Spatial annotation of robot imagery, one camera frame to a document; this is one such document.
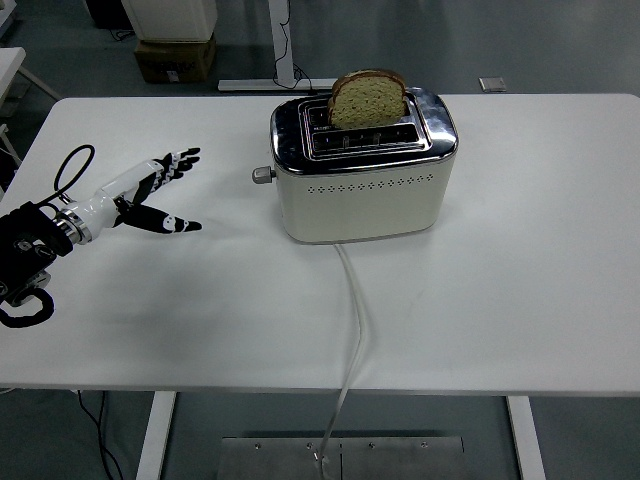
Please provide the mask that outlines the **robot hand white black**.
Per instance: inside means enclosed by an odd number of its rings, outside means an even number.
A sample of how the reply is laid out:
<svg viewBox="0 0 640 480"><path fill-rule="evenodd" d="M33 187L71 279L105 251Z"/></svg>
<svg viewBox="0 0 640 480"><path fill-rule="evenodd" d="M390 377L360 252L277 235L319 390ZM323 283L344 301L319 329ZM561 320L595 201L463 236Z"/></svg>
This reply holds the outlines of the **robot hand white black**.
<svg viewBox="0 0 640 480"><path fill-rule="evenodd" d="M159 234L201 229L196 221L145 204L151 194L193 168L199 154L200 149L193 147L146 160L99 188L92 198L71 203L65 214L78 226L80 241L91 242L102 230L122 224Z"/></svg>

